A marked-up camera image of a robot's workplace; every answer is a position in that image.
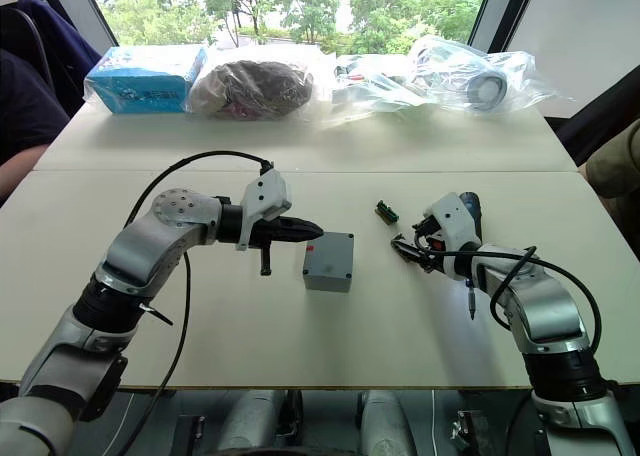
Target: gray plastic box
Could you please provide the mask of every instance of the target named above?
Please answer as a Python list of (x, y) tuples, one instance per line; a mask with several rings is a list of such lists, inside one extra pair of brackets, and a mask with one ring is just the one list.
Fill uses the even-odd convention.
[(302, 270), (307, 289), (347, 293), (353, 276), (351, 233), (327, 233), (307, 243)]

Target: wire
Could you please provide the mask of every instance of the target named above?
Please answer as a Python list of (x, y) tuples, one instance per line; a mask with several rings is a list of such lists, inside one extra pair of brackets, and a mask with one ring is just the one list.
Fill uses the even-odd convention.
[(496, 322), (500, 326), (505, 328), (507, 331), (511, 331), (509, 324), (505, 323), (502, 319), (500, 319), (500, 317), (498, 316), (498, 312), (496, 310), (498, 306), (498, 299), (500, 298), (500, 296), (502, 296), (502, 293), (504, 293), (504, 290), (507, 289), (507, 287), (509, 286), (509, 283), (511, 283), (513, 278), (516, 277), (516, 275), (522, 269), (522, 267), (527, 263), (527, 261), (531, 259), (531, 256), (533, 256), (533, 253), (536, 252), (536, 249), (537, 248), (535, 246), (531, 246), (527, 250), (524, 256), (522, 256), (522, 258), (520, 258), (520, 260), (513, 266), (513, 268), (511, 268), (511, 271), (507, 273), (507, 277), (502, 280), (502, 282), (500, 283), (500, 286), (498, 286), (498, 289), (496, 289), (496, 291), (493, 293), (493, 296), (491, 296), (491, 301), (489, 302), (489, 309), (491, 310), (491, 316), (493, 316), (493, 319), (495, 319)]
[[(522, 259), (522, 256), (519, 256), (517, 254), (501, 253), (501, 252), (495, 252), (495, 251), (486, 251), (486, 252), (485, 251), (434, 251), (424, 246), (420, 242), (420, 236), (417, 234), (415, 235), (413, 241), (416, 247), (420, 251), (422, 251), (425, 256), (434, 256), (434, 257), (435, 256), (472, 256), (472, 257), (483, 256), (487, 258), (503, 258), (503, 259), (517, 260), (517, 261)], [(542, 266), (543, 268), (550, 269), (551, 271), (554, 271), (558, 274), (561, 274), (562, 276), (567, 278), (569, 281), (571, 281), (573, 284), (575, 284), (578, 287), (578, 289), (580, 289), (580, 291), (582, 291), (585, 298), (589, 302), (591, 312), (593, 313), (594, 329), (593, 329), (593, 339), (591, 341), (591, 351), (595, 355), (596, 351), (598, 350), (598, 346), (600, 345), (600, 338), (602, 336), (602, 317), (600, 315), (600, 308), (598, 308), (598, 303), (596, 302), (596, 299), (593, 297), (593, 294), (591, 294), (591, 291), (589, 291), (589, 288), (587, 288), (584, 285), (584, 283), (580, 281), (578, 278), (576, 278), (573, 274), (571, 274), (566, 269), (561, 268), (560, 266), (556, 266), (555, 264), (549, 263), (548, 261), (545, 261), (543, 259), (531, 259), (529, 262), (531, 262), (532, 264), (537, 264), (538, 266)]]
[(520, 417), (520, 413), (526, 406), (526, 404), (531, 401), (531, 393), (533, 390), (527, 391), (527, 393), (520, 398), (518, 404), (516, 405), (516, 409), (514, 409), (513, 414), (511, 415), (511, 419), (509, 419), (509, 423), (507, 424), (507, 429), (504, 435), (504, 456), (509, 456), (509, 447), (511, 446), (511, 436), (513, 436), (513, 428)]
[(436, 390), (431, 390), (431, 445), (433, 446), (433, 456), (438, 456), (438, 445), (436, 444)]
[(151, 413), (153, 412), (156, 406), (156, 403), (160, 398), (160, 395), (166, 388), (167, 383), (169, 382), (169, 379), (171, 379), (171, 376), (173, 375), (173, 372), (176, 369), (176, 366), (178, 365), (180, 355), (182, 354), (182, 348), (184, 347), (184, 342), (187, 338), (187, 328), (189, 327), (189, 312), (191, 311), (191, 263), (189, 261), (189, 255), (186, 252), (184, 253), (183, 256), (184, 256), (184, 264), (186, 269), (187, 286), (185, 290), (184, 320), (182, 321), (182, 331), (180, 333), (180, 342), (178, 343), (178, 349), (176, 350), (176, 354), (173, 357), (173, 361), (171, 362), (171, 366), (169, 366), (169, 370), (167, 371), (167, 374), (165, 375), (164, 379), (160, 383), (160, 386), (158, 387), (158, 389), (153, 394), (153, 397), (151, 398), (151, 401), (145, 408), (144, 414), (138, 421), (138, 424), (136, 425), (132, 433), (129, 435), (129, 439), (127, 439), (127, 442), (124, 443), (122, 448), (120, 448), (120, 451), (118, 451), (117, 456), (124, 456), (127, 453), (127, 451), (131, 449), (131, 446), (133, 445), (137, 437), (142, 432), (142, 428), (144, 428), (144, 425), (147, 423), (149, 416), (151, 416)]
[[(136, 201), (136, 203), (133, 205), (133, 208), (131, 209), (129, 216), (127, 217), (127, 220), (124, 223), (124, 227), (126, 228), (133, 222), (138, 212), (140, 211), (140, 208), (142, 207), (142, 204), (144, 203), (145, 199), (147, 199), (151, 191), (153, 191), (154, 188), (158, 184), (160, 184), (160, 182), (162, 182), (163, 179), (165, 179), (174, 171), (177, 171), (178, 169), (183, 168), (184, 166), (186, 166), (189, 163), (192, 163), (193, 161), (197, 161), (198, 159), (202, 159), (202, 158), (208, 158), (210, 156), (237, 156), (239, 158), (245, 158), (251, 161), (256, 161), (260, 163), (261, 173), (264, 173), (273, 168), (273, 164), (267, 161), (266, 159), (262, 159), (258, 156), (254, 156), (253, 154), (242, 153), (240, 151), (205, 151), (204, 153), (194, 154), (192, 156), (189, 156), (188, 158), (181, 159), (177, 163), (169, 166), (162, 173), (160, 173), (153, 181), (151, 181), (151, 183), (149, 183), (149, 185), (144, 189), (140, 197), (138, 197), (138, 200)], [(153, 394), (151, 401), (145, 408), (144, 414), (138, 421), (138, 424), (132, 431), (131, 435), (129, 436), (129, 439), (127, 439), (126, 443), (122, 446), (122, 448), (120, 448), (120, 451), (117, 453), (116, 456), (124, 456), (127, 453), (127, 451), (131, 449), (131, 446), (133, 445), (135, 440), (138, 438), (138, 436), (142, 432), (142, 429), (144, 428), (144, 425), (147, 423), (149, 417), (151, 416), (151, 413), (153, 412), (158, 402), (158, 399), (160, 398), (160, 395), (166, 388), (167, 383), (169, 382), (169, 379), (171, 379), (171, 376), (173, 375), (173, 372), (175, 371), (176, 366), (178, 365), (178, 361), (180, 360), (180, 356), (182, 355), (184, 342), (187, 338), (187, 328), (189, 327), (189, 312), (191, 311), (191, 262), (189, 261), (189, 255), (187, 254), (186, 251), (184, 252), (183, 256), (184, 256), (184, 264), (186, 269), (187, 284), (186, 284), (186, 290), (185, 290), (184, 320), (182, 322), (182, 330), (180, 333), (180, 341), (178, 343), (178, 349), (176, 350), (176, 353), (173, 357), (173, 361), (171, 362), (171, 366), (169, 366), (169, 370), (165, 374), (164, 379), (160, 383), (160, 386), (158, 387), (158, 389)]]
[(169, 176), (174, 171), (177, 171), (178, 169), (183, 168), (187, 164), (192, 163), (193, 161), (197, 161), (198, 159), (202, 159), (202, 158), (208, 158), (209, 156), (237, 156), (239, 158), (250, 159), (252, 161), (256, 161), (260, 163), (260, 165), (262, 166), (263, 172), (273, 168), (273, 164), (271, 164), (266, 159), (259, 158), (258, 156), (254, 156), (253, 154), (241, 153), (240, 151), (205, 151), (204, 153), (194, 154), (193, 156), (189, 156), (188, 158), (181, 159), (177, 163), (169, 166), (162, 173), (160, 173), (153, 181), (151, 181), (151, 183), (149, 183), (149, 185), (145, 188), (145, 190), (142, 192), (142, 194), (136, 201), (136, 204), (133, 206), (133, 209), (131, 210), (131, 213), (129, 214), (129, 217), (127, 218), (127, 221), (124, 224), (124, 226), (127, 227), (133, 222), (136, 215), (138, 214), (138, 211), (140, 211), (140, 207), (142, 206), (142, 203), (144, 203), (144, 200), (147, 199), (151, 191), (153, 191), (153, 189), (158, 184), (160, 184), (160, 182), (164, 178)]
[(113, 443), (115, 443), (116, 439), (118, 439), (118, 435), (120, 434), (120, 431), (122, 431), (122, 428), (124, 426), (124, 422), (127, 419), (127, 414), (129, 414), (129, 409), (131, 408), (131, 403), (133, 403), (133, 397), (134, 396), (135, 396), (135, 393), (131, 393), (131, 397), (129, 398), (129, 404), (127, 404), (127, 407), (124, 410), (124, 414), (122, 415), (122, 421), (120, 421), (120, 426), (118, 426), (118, 429), (116, 429), (116, 432), (113, 435), (113, 438), (111, 438), (111, 442), (109, 442), (109, 445), (107, 446), (107, 448), (102, 453), (102, 456), (107, 456), (107, 453), (111, 449), (111, 446), (113, 446)]

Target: person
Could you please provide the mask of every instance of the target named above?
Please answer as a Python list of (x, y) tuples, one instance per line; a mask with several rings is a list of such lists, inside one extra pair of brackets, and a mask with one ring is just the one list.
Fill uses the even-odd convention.
[(580, 172), (640, 259), (640, 119), (593, 153)]
[(68, 122), (38, 72), (0, 49), (0, 206)]

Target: floor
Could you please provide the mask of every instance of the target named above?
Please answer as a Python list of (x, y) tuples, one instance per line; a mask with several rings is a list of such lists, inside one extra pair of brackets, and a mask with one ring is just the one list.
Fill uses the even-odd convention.
[[(193, 452), (200, 456), (215, 448), (224, 418), (242, 391), (177, 391), (163, 396), (145, 429), (131, 448), (131, 456), (173, 456), (171, 453), (176, 420), (181, 414), (202, 415), (205, 419), (202, 439)], [(621, 403), (625, 419), (640, 420), (640, 386), (627, 387)], [(359, 431), (355, 426), (357, 391), (303, 391), (304, 425), (302, 445), (347, 451), (358, 450)], [(453, 391), (435, 392), (434, 436), (431, 440), (432, 405), (429, 390), (396, 391), (407, 416), (419, 455), (456, 456), (450, 443), (452, 422), (460, 409), (485, 412), (495, 455), (504, 454), (504, 430), (518, 401), (526, 391)], [(113, 439), (131, 402), (118, 437), (105, 456), (114, 456), (124, 443), (149, 401), (149, 396), (119, 392), (105, 414), (91, 423), (81, 423), (74, 437), (70, 456), (100, 456)], [(515, 426), (509, 454), (534, 455), (532, 438), (541, 427), (530, 403)]]

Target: packaged item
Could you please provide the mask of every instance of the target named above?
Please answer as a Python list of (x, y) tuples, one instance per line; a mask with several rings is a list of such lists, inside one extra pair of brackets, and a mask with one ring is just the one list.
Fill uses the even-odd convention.
[(242, 121), (317, 119), (331, 98), (334, 66), (334, 56), (302, 44), (210, 50), (187, 110)]
[(424, 36), (409, 52), (411, 88), (426, 101), (471, 112), (508, 112), (557, 96), (525, 52), (486, 54), (465, 44)]
[(97, 94), (114, 113), (175, 113), (206, 59), (205, 46), (116, 46), (84, 81), (85, 100)]
[(330, 119), (394, 112), (426, 101), (407, 88), (411, 65), (404, 54), (361, 54), (336, 60)]

